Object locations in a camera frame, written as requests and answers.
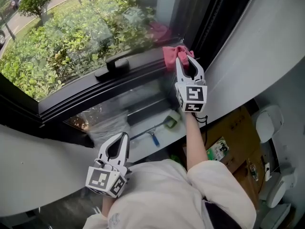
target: person's arm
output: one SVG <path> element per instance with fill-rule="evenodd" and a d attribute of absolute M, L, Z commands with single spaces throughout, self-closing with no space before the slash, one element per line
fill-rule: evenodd
<path fill-rule="evenodd" d="M 115 200 L 116 199 L 112 197 L 108 197 L 108 196 L 103 197 L 102 215 L 104 215 L 106 218 L 108 217 L 111 206 L 113 205 Z"/>
<path fill-rule="evenodd" d="M 223 163 L 208 160 L 197 120 L 191 113 L 185 115 L 187 176 L 192 186 L 243 229 L 252 228 L 256 218 L 252 201 Z"/>
<path fill-rule="evenodd" d="M 208 160 L 197 120 L 192 113 L 185 113 L 186 118 L 186 162 L 187 170 Z"/>

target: window handle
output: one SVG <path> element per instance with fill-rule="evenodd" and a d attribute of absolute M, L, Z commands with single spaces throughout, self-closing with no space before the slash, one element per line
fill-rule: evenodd
<path fill-rule="evenodd" d="M 106 66 L 107 69 L 109 71 L 113 71 L 116 68 L 122 68 L 122 67 L 128 67 L 129 66 L 129 62 L 127 59 L 122 59 L 124 57 L 130 56 L 130 55 L 134 55 L 137 53 L 141 53 L 144 52 L 145 48 L 135 48 L 135 49 L 129 49 L 120 53 L 117 53 L 114 56 L 111 56 L 109 58 L 106 59 Z"/>
<path fill-rule="evenodd" d="M 129 69 L 128 59 L 124 59 L 127 56 L 131 56 L 137 53 L 142 53 L 146 48 L 135 48 L 129 49 L 120 53 L 117 53 L 114 56 L 111 56 L 106 59 L 106 66 L 102 67 L 94 72 L 94 75 L 97 79 L 101 79 L 106 73 L 114 73 L 115 75 L 123 74 Z"/>

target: cleaning rag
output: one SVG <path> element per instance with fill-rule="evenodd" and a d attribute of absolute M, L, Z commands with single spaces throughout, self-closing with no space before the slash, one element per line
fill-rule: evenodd
<path fill-rule="evenodd" d="M 176 58 L 179 57 L 183 67 L 188 69 L 189 61 L 187 55 L 194 57 L 194 52 L 189 51 L 185 46 L 163 47 L 164 61 L 168 71 L 175 71 Z"/>

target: white wall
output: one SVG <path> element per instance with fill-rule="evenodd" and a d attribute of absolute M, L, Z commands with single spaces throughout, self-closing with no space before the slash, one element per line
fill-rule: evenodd
<path fill-rule="evenodd" d="M 286 192 L 284 199 L 296 207 L 295 223 L 305 212 L 305 58 L 281 80 L 258 95 L 260 107 L 280 106 L 284 125 L 273 137 L 279 163 L 291 162 L 298 173 L 295 188 Z"/>
<path fill-rule="evenodd" d="M 260 94 L 303 58 L 304 11 L 305 0 L 251 1 L 205 73 L 209 122 Z"/>
<path fill-rule="evenodd" d="M 0 217 L 28 211 L 85 186 L 96 150 L 0 125 Z"/>

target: leaves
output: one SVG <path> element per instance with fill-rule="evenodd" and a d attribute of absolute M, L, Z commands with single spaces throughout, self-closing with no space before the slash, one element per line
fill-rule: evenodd
<path fill-rule="evenodd" d="M 147 24 L 130 23 L 124 12 L 135 0 L 95 0 L 57 6 L 53 18 L 32 29 L 3 54 L 0 73 L 36 100 L 76 77 L 105 66 L 105 59 L 150 47 Z M 143 13 L 152 18 L 152 12 Z"/>
<path fill-rule="evenodd" d="M 51 0 L 22 0 L 19 6 L 19 13 L 24 16 L 41 17 L 49 2 Z"/>

